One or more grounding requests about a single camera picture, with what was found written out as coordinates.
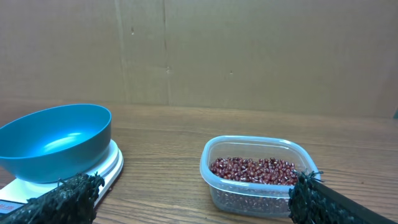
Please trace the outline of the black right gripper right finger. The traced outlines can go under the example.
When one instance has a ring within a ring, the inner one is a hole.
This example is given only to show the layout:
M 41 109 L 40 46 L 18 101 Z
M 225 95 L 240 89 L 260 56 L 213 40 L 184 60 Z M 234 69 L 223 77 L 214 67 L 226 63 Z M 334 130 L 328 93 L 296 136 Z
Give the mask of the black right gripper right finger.
M 295 172 L 297 182 L 289 190 L 289 218 L 297 224 L 397 224 L 316 178 L 323 172 Z

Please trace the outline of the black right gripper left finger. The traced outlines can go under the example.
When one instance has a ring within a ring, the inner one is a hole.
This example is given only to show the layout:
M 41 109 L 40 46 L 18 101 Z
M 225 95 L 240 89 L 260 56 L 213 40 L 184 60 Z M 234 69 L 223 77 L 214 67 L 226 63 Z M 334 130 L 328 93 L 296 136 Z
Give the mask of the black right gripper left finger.
M 104 185 L 98 174 L 79 173 L 68 180 L 59 179 L 55 189 L 1 215 L 1 224 L 92 224 L 95 202 Z

